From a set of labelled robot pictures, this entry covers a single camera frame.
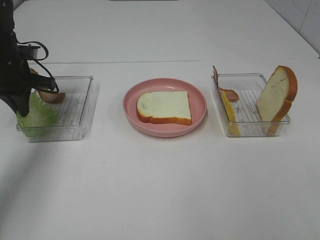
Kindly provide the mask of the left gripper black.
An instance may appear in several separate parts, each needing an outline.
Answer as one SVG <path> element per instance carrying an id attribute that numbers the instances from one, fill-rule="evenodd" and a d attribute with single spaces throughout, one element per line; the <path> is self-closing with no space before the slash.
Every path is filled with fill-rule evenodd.
<path id="1" fill-rule="evenodd" d="M 13 112 L 19 113 L 25 117 L 29 111 L 29 101 L 31 89 L 47 93 L 56 92 L 56 80 L 52 74 L 40 63 L 49 56 L 48 49 L 41 43 L 36 41 L 40 48 L 43 48 L 45 57 L 37 59 L 26 59 L 24 54 L 18 49 L 18 45 L 31 46 L 32 42 L 19 42 L 14 32 L 14 27 L 0 26 L 0 99 L 3 100 Z M 49 91 L 32 87 L 30 81 L 30 68 L 28 61 L 34 61 L 42 67 L 48 78 L 53 80 L 53 86 Z"/>

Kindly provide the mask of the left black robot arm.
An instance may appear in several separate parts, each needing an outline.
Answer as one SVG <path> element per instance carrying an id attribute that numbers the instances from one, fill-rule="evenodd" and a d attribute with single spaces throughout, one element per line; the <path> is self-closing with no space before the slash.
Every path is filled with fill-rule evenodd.
<path id="1" fill-rule="evenodd" d="M 40 42 L 45 57 L 35 58 L 31 42 L 19 42 L 14 32 L 14 3 L 11 0 L 0 2 L 0 99 L 14 113 L 25 117 L 30 111 L 31 90 L 45 93 L 58 93 L 59 87 L 52 74 L 40 63 L 49 56 L 48 49 Z M 42 67 L 48 77 L 32 73 L 28 61 Z"/>

